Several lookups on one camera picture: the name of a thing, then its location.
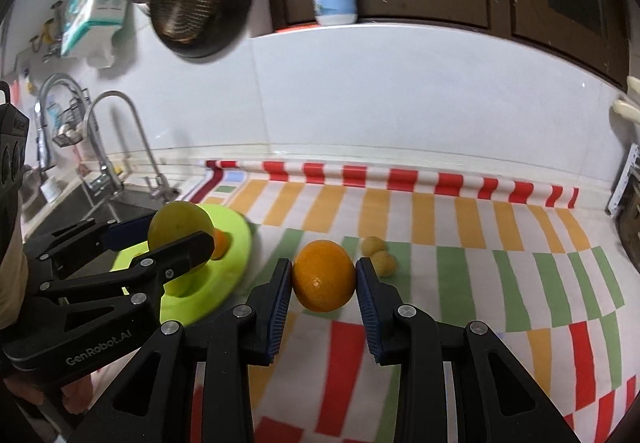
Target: yellow stripe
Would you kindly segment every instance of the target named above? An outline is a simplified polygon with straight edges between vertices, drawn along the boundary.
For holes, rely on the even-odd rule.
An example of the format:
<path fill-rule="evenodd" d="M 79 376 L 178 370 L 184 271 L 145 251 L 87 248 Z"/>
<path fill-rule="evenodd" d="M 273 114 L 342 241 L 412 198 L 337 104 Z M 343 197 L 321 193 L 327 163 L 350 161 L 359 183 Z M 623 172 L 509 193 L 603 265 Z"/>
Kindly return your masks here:
<path fill-rule="evenodd" d="M 209 197 L 204 200 L 205 204 L 222 204 L 225 202 L 224 198 Z"/>
<path fill-rule="evenodd" d="M 251 396 L 251 409 L 255 410 L 260 406 L 264 391 L 267 388 L 267 384 L 273 375 L 273 372 L 278 365 L 278 359 L 280 354 L 284 350 L 284 346 L 287 343 L 287 339 L 293 330 L 293 325 L 298 319 L 298 313 L 287 314 L 287 321 L 284 324 L 284 333 L 282 334 L 282 341 L 280 342 L 280 353 L 276 355 L 273 363 L 268 367 L 261 367 L 258 365 L 249 365 L 249 395 Z"/>
<path fill-rule="evenodd" d="M 568 208 L 555 208 L 555 210 L 560 220 L 564 223 L 564 227 L 569 233 L 569 238 L 571 238 L 571 242 L 574 243 L 575 250 L 582 251 L 583 249 L 590 249 L 589 239 L 580 224 L 578 224 L 578 220 L 574 217 L 574 214 L 571 213 L 571 210 Z"/>
<path fill-rule="evenodd" d="M 436 244 L 434 196 L 416 192 L 411 194 L 411 197 L 413 201 L 411 242 L 414 245 L 434 246 Z"/>
<path fill-rule="evenodd" d="M 236 194 L 236 198 L 229 203 L 229 208 L 245 216 L 260 197 L 267 183 L 266 179 L 250 179 Z"/>
<path fill-rule="evenodd" d="M 343 186 L 323 185 L 314 204 L 306 214 L 302 229 L 307 232 L 327 233 L 334 223 L 346 190 L 347 188 Z"/>
<path fill-rule="evenodd" d="M 551 392 L 551 330 L 527 331 L 533 356 L 533 377 L 548 396 Z"/>
<path fill-rule="evenodd" d="M 549 250 L 551 253 L 564 253 L 564 248 L 562 247 L 562 243 L 560 242 L 560 238 L 554 229 L 553 224 L 551 223 L 551 219 L 549 219 L 549 215 L 546 213 L 546 210 L 542 206 L 538 206 L 536 204 L 530 204 L 529 210 L 534 215 L 534 217 L 540 223 L 540 228 L 542 232 L 545 234 L 546 241 L 549 245 Z"/>
<path fill-rule="evenodd" d="M 262 223 L 272 227 L 282 226 L 304 187 L 304 183 L 285 183 Z"/>
<path fill-rule="evenodd" d="M 473 198 L 456 198 L 456 220 L 462 248 L 486 248 L 478 202 Z"/>
<path fill-rule="evenodd" d="M 511 203 L 494 201 L 494 211 L 502 247 L 507 251 L 524 251 Z"/>
<path fill-rule="evenodd" d="M 360 209 L 358 221 L 358 235 L 368 237 L 375 235 L 386 239 L 386 224 L 389 220 L 389 190 L 382 188 L 367 188 Z"/>

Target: tissue package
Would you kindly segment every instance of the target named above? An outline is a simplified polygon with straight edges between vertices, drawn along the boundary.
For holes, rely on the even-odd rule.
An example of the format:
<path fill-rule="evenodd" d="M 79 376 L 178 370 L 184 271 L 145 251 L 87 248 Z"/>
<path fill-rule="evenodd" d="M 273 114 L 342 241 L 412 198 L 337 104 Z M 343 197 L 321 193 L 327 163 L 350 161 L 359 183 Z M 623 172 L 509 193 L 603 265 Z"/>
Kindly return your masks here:
<path fill-rule="evenodd" d="M 71 0 L 65 14 L 62 55 L 86 58 L 94 68 L 113 65 L 111 37 L 122 28 L 127 0 Z"/>

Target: yellow-green fruit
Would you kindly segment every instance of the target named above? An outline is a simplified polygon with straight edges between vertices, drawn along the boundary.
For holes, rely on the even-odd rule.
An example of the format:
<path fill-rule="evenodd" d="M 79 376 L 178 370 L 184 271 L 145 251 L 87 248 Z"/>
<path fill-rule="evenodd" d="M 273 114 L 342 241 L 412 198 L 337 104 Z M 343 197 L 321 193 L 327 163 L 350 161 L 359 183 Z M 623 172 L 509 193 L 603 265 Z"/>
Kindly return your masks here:
<path fill-rule="evenodd" d="M 291 281 L 305 308 L 328 313 L 347 304 L 353 295 L 356 270 L 342 246 L 312 241 L 296 257 Z"/>
<path fill-rule="evenodd" d="M 398 263 L 393 255 L 386 251 L 379 251 L 371 255 L 371 264 L 378 277 L 391 277 L 398 268 Z"/>
<path fill-rule="evenodd" d="M 210 236 L 214 235 L 214 227 L 209 214 L 207 214 L 197 204 L 189 201 L 173 201 L 167 203 L 156 212 L 149 225 L 147 242 L 149 251 L 161 248 L 178 239 L 191 235 L 191 233 L 206 232 Z M 204 267 L 207 263 L 202 263 L 191 268 L 189 273 L 167 282 L 164 290 L 169 295 L 180 296 L 188 288 L 190 274 Z"/>
<path fill-rule="evenodd" d="M 386 243 L 379 237 L 365 237 L 362 241 L 362 256 L 371 257 L 374 253 L 384 251 Z"/>

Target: faucet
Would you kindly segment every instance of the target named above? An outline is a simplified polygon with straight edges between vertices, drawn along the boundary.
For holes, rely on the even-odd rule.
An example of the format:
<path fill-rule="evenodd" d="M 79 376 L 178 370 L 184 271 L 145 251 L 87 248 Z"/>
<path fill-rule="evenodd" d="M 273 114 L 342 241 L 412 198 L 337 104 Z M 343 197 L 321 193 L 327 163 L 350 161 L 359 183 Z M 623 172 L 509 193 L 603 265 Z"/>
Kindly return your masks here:
<path fill-rule="evenodd" d="M 87 127 L 89 126 L 89 123 L 90 123 L 89 120 L 91 119 L 94 113 L 95 106 L 98 105 L 98 102 L 100 102 L 100 100 L 108 98 L 109 96 L 117 96 L 118 98 L 124 100 L 127 103 L 127 105 L 129 105 L 129 108 L 131 109 L 131 114 L 133 114 L 133 118 L 136 121 L 136 126 L 138 127 L 138 133 L 140 133 L 140 137 L 142 138 L 142 144 L 145 147 L 146 155 L 148 156 L 149 161 L 151 162 L 151 166 L 154 168 L 154 172 L 156 173 L 155 188 L 151 186 L 149 179 L 146 178 L 146 184 L 148 185 L 149 190 L 151 190 L 151 197 L 154 199 L 161 198 L 165 202 L 173 201 L 175 199 L 175 191 L 169 185 L 169 181 L 167 181 L 166 176 L 162 174 L 162 172 L 158 168 L 158 163 L 156 163 L 156 158 L 151 152 L 151 147 L 149 146 L 148 139 L 146 139 L 145 130 L 142 127 L 142 122 L 140 121 L 140 115 L 138 114 L 138 110 L 136 109 L 136 106 L 133 104 L 133 101 L 131 100 L 131 98 L 129 98 L 126 94 L 124 94 L 123 92 L 120 92 L 119 90 L 106 90 L 105 92 L 100 94 L 91 103 L 91 105 L 89 105 L 89 108 L 86 110 L 86 114 L 84 115 L 84 122 L 82 123 L 82 129 L 87 130 Z M 104 150 L 102 150 L 102 146 L 100 145 L 98 148 L 100 148 L 100 154 L 98 154 L 98 156 L 100 156 L 101 158 L 107 158 L 106 154 L 104 153 Z"/>
<path fill-rule="evenodd" d="M 56 166 L 51 157 L 51 147 L 49 144 L 49 137 L 47 136 L 46 118 L 47 98 L 49 97 L 51 89 L 55 86 L 65 86 L 76 97 L 80 113 L 85 118 L 83 130 L 86 131 L 86 137 L 88 138 L 92 148 L 94 149 L 95 155 L 98 158 L 98 162 L 100 164 L 100 172 L 108 176 L 108 179 L 111 181 L 111 184 L 113 185 L 113 188 L 116 192 L 123 190 L 124 187 L 122 185 L 122 182 L 118 178 L 113 165 L 109 161 L 109 158 L 104 155 L 102 141 L 100 139 L 98 130 L 95 127 L 95 123 L 92 122 L 91 126 L 87 124 L 86 115 L 88 109 L 85 105 L 84 96 L 82 95 L 82 89 L 80 88 L 78 83 L 66 73 L 55 73 L 45 80 L 45 82 L 42 84 L 42 87 L 40 87 L 40 92 L 38 93 L 38 97 L 34 106 L 36 115 L 36 126 L 38 129 L 38 166 L 40 167 L 40 171 L 44 172 Z"/>

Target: lime green plate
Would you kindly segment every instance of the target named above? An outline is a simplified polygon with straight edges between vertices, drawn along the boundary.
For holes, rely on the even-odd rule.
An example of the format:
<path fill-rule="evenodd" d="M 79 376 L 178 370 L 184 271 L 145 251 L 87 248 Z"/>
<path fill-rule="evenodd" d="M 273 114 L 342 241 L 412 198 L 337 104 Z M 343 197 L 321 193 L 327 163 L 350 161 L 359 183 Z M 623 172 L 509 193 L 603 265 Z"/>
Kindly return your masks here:
<path fill-rule="evenodd" d="M 191 281 L 179 297 L 165 294 L 160 305 L 160 321 L 178 320 L 187 326 L 217 308 L 233 291 L 246 269 L 251 253 L 251 230 L 237 212 L 220 204 L 199 204 L 217 229 L 231 235 L 231 246 L 219 261 L 209 261 L 190 275 Z M 132 259 L 146 253 L 146 243 L 131 246 L 118 254 L 112 270 L 126 269 Z"/>

